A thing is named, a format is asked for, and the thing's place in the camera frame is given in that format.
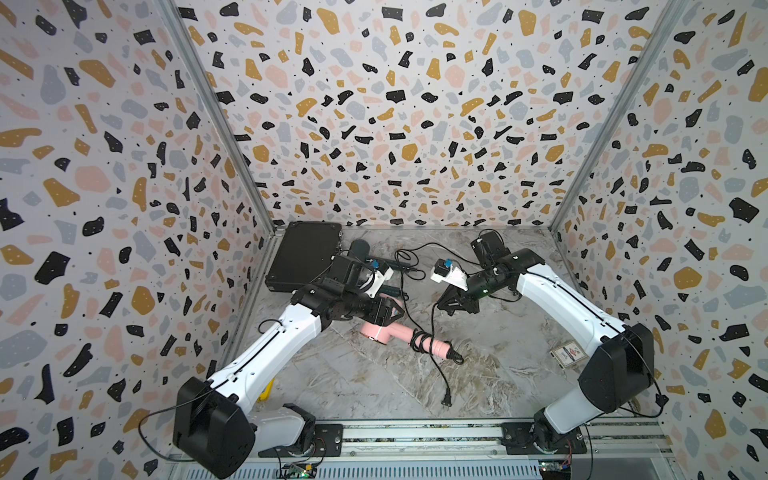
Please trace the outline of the pink hair dryer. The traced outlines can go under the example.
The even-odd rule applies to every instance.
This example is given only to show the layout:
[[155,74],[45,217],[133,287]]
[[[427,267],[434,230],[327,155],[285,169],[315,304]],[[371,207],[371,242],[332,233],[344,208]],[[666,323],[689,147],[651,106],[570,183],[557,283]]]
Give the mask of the pink hair dryer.
[[454,349],[450,342],[437,340],[432,334],[421,329],[412,329],[400,323],[380,327],[364,322],[360,333],[369,340],[382,345],[387,345],[392,339],[396,339],[407,343],[416,353],[437,356],[459,365],[464,363],[464,357]]

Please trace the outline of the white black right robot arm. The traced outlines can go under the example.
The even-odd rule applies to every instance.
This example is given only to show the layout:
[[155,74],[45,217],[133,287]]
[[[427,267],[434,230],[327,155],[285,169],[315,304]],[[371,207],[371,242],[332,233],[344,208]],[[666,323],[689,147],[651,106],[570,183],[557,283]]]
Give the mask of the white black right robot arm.
[[458,262],[436,261],[431,278],[447,283],[436,303],[452,315],[476,314],[480,301],[508,289],[525,297],[556,320],[587,356],[578,384],[539,410],[521,444],[553,453],[583,424],[627,404],[655,386],[654,339],[642,324],[629,325],[601,310],[562,280],[530,249],[510,251],[495,231],[471,244],[479,271],[467,273]]

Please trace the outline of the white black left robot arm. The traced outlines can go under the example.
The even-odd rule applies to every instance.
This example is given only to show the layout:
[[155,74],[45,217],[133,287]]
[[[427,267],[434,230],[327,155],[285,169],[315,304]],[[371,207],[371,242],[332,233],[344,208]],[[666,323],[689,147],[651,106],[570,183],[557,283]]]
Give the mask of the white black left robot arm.
[[358,318],[388,325],[402,308],[380,294],[394,271],[355,256],[338,255],[330,267],[297,289],[277,320],[250,347],[209,379],[192,378],[177,395],[173,443],[219,479],[254,453],[314,451],[316,418],[294,405],[252,416],[268,383],[307,343],[334,321]]

